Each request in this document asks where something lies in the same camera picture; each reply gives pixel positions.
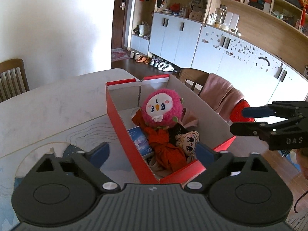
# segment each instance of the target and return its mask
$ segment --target floor mat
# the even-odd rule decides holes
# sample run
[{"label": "floor mat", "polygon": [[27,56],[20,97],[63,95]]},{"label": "floor mat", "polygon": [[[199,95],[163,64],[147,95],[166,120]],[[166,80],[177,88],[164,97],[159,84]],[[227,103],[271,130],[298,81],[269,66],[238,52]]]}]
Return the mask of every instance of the floor mat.
[{"label": "floor mat", "polygon": [[111,62],[129,59],[127,52],[124,49],[111,50]]}]

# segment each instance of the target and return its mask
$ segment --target pink towel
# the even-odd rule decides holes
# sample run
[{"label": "pink towel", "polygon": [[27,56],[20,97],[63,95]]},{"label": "pink towel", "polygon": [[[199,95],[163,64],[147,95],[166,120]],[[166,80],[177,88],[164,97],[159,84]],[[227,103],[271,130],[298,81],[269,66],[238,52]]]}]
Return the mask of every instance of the pink towel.
[{"label": "pink towel", "polygon": [[228,121],[232,109],[244,98],[244,95],[226,79],[211,73],[200,93],[200,98],[225,121]]}]

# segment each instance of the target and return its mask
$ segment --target blue booklet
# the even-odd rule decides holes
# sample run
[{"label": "blue booklet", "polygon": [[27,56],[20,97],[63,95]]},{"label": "blue booklet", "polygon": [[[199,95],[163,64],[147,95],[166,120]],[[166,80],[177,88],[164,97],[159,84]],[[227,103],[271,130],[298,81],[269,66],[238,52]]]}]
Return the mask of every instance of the blue booklet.
[{"label": "blue booklet", "polygon": [[128,132],[144,159],[147,159],[154,155],[154,152],[150,147],[147,138],[145,137],[139,126],[128,130]]}]

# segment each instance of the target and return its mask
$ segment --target pink plush toy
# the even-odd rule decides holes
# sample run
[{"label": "pink plush toy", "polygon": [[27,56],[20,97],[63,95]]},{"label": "pink plush toy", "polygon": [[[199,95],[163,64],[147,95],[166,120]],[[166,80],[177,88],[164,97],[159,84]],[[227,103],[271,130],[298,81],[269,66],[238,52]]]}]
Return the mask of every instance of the pink plush toy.
[{"label": "pink plush toy", "polygon": [[144,101],[141,112],[145,123],[153,128],[174,127],[183,112],[183,99],[174,90],[159,89]]}]

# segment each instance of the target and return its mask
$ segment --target chair backrest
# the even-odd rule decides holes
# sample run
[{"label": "chair backrest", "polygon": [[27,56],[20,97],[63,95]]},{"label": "chair backrest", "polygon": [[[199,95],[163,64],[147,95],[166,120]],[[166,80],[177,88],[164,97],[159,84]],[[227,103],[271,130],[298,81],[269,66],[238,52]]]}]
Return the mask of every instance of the chair backrest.
[{"label": "chair backrest", "polygon": [[198,69],[183,68],[181,69],[179,80],[186,85],[187,85],[187,80],[192,81],[193,82],[191,87],[192,91],[195,90],[196,84],[199,84],[202,87],[198,92],[198,95],[200,95],[208,76],[209,73],[206,73]]},{"label": "chair backrest", "polygon": [[0,63],[0,102],[29,91],[22,59]]}]

